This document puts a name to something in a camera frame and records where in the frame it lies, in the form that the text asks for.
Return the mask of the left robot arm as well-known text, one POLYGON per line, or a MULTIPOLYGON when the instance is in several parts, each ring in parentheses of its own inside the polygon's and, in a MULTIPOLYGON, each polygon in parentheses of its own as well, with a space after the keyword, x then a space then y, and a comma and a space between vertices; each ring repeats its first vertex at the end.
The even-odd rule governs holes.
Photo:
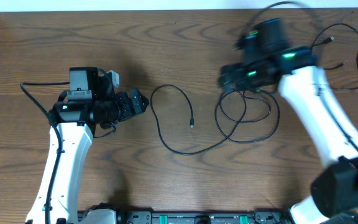
POLYGON ((26 223, 124 223, 124 214, 100 204, 78 213, 78 196, 86 155, 95 129, 108 134, 117 123, 144 113, 149 100, 138 89, 119 91, 119 75, 96 67, 72 67, 69 89, 63 91, 50 111, 50 145, 37 198, 26 223))

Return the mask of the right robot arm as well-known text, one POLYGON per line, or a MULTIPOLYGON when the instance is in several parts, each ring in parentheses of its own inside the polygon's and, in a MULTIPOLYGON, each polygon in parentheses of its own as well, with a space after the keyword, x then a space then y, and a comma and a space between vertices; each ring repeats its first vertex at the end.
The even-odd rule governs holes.
POLYGON ((310 196, 290 209, 293 223, 355 223, 358 208, 358 130, 334 96, 311 47, 292 47, 280 19, 239 39, 241 63, 223 66, 219 85, 246 91, 276 85, 315 144, 323 172, 310 196))

